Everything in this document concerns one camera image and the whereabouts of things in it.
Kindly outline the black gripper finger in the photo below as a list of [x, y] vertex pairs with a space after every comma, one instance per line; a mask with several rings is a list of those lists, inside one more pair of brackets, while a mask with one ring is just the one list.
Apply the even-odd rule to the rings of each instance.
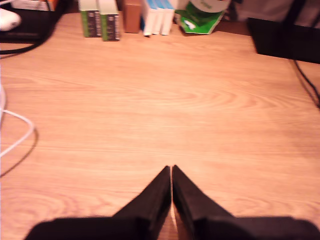
[[172, 167], [172, 196], [180, 218], [193, 240], [204, 239], [210, 217], [233, 217], [204, 194], [177, 165]]
[[118, 219], [135, 219], [140, 239], [156, 240], [171, 202], [171, 169], [165, 166], [139, 195], [113, 216]]

